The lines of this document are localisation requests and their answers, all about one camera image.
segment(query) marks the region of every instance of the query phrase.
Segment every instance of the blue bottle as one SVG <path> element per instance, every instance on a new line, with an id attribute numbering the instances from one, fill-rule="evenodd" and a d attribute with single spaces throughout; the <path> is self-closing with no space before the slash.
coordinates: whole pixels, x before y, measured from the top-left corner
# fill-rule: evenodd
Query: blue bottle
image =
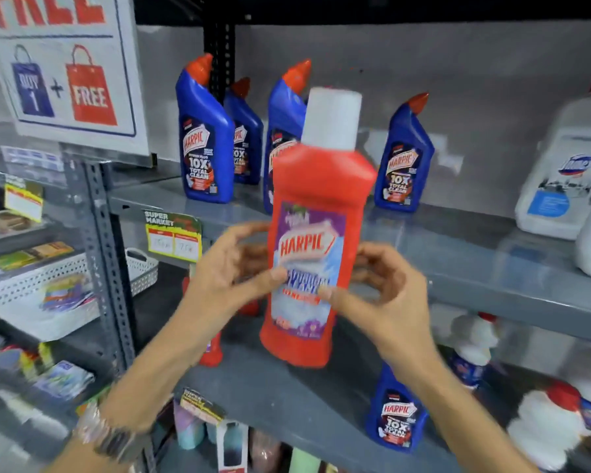
<path id="1" fill-rule="evenodd" d="M 365 425 L 370 438 L 388 448 L 411 453 L 422 437 L 428 417 L 424 405 L 396 380 L 390 366 L 384 363 Z"/>
<path id="2" fill-rule="evenodd" d="M 226 91 L 223 107 L 234 121 L 234 181 L 258 184 L 263 162 L 263 122 L 245 102 L 250 79 L 241 78 Z"/>
<path id="3" fill-rule="evenodd" d="M 206 89 L 212 55 L 190 62 L 175 85 L 180 109 L 180 158 L 189 199 L 225 204 L 234 191 L 234 123 Z"/>
<path id="4" fill-rule="evenodd" d="M 267 144 L 263 172 L 263 203 L 268 214 L 274 211 L 274 173 L 272 159 L 300 141 L 306 104 L 300 94 L 309 80 L 311 60 L 290 68 L 276 83 L 269 96 Z"/>
<path id="5" fill-rule="evenodd" d="M 412 213 L 427 181 L 433 144 L 417 115 L 428 93 L 401 104 L 389 121 L 389 134 L 374 186 L 374 203 L 384 209 Z"/>

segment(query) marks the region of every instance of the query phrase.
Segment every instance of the blue shopping bag graphic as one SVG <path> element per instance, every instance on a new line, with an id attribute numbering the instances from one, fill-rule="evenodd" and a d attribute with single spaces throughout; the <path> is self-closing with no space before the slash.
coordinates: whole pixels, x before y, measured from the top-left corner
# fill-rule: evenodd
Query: blue shopping bag graphic
<path id="1" fill-rule="evenodd" d="M 17 55 L 23 51 L 28 58 L 28 62 L 22 63 Z M 13 76 L 16 80 L 17 94 L 19 94 L 22 111 L 24 114 L 33 116 L 46 116 L 54 118 L 55 113 L 50 105 L 44 78 L 41 77 L 39 64 L 33 63 L 31 56 L 22 45 L 16 46 L 15 63 L 13 66 Z"/>

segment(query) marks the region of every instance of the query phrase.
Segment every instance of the plus sign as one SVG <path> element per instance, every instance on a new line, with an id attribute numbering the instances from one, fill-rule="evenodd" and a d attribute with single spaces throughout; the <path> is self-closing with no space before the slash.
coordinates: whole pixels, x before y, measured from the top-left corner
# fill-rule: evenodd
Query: plus sign
<path id="1" fill-rule="evenodd" d="M 57 83 L 57 80 L 55 78 L 53 78 L 53 81 L 55 82 L 55 84 L 53 84 L 53 86 L 51 86 L 50 89 L 55 91 L 55 94 L 58 98 L 61 98 L 61 91 L 63 91 L 63 86 Z"/>

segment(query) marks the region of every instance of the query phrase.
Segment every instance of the hand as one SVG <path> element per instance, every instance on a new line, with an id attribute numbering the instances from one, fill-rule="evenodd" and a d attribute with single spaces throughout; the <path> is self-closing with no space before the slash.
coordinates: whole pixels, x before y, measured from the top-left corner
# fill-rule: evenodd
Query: hand
<path id="1" fill-rule="evenodd" d="M 367 302 L 338 287 L 320 287 L 318 294 L 370 338 L 399 381 L 411 385 L 421 369 L 439 361 L 425 277 L 394 247 L 364 242 L 357 250 L 352 281 L 377 289 L 378 301 Z"/>
<path id="2" fill-rule="evenodd" d="M 210 341 L 247 302 L 258 299 L 287 280 L 287 270 L 268 270 L 267 244 L 239 244 L 252 234 L 266 232 L 268 222 L 230 227 L 197 263 L 178 311 L 189 315 L 192 328 Z M 240 279 L 251 277 L 241 283 Z"/>

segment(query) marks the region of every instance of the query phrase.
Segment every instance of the watch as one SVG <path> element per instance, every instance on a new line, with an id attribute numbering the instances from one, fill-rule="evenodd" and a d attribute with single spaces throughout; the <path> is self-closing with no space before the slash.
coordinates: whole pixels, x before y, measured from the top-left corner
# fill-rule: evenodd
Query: watch
<path id="1" fill-rule="evenodd" d="M 150 432 L 137 433 L 123 427 L 110 426 L 101 418 L 96 402 L 90 402 L 72 432 L 84 445 L 93 444 L 95 453 L 117 463 L 133 462 L 149 445 Z"/>

